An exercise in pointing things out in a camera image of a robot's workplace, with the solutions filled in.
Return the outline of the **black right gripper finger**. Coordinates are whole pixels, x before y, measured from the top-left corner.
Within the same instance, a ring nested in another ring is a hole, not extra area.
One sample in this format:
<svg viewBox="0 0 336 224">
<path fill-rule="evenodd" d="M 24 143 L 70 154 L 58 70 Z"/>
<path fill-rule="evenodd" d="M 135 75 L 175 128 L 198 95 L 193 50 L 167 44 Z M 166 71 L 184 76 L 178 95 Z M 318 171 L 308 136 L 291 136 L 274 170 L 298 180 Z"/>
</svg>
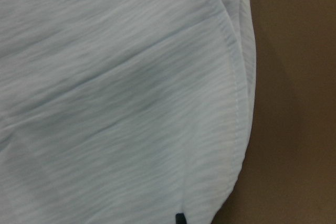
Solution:
<svg viewBox="0 0 336 224">
<path fill-rule="evenodd" d="M 186 216 L 184 214 L 184 208 L 180 208 L 175 214 L 176 224 L 186 224 Z"/>
</svg>

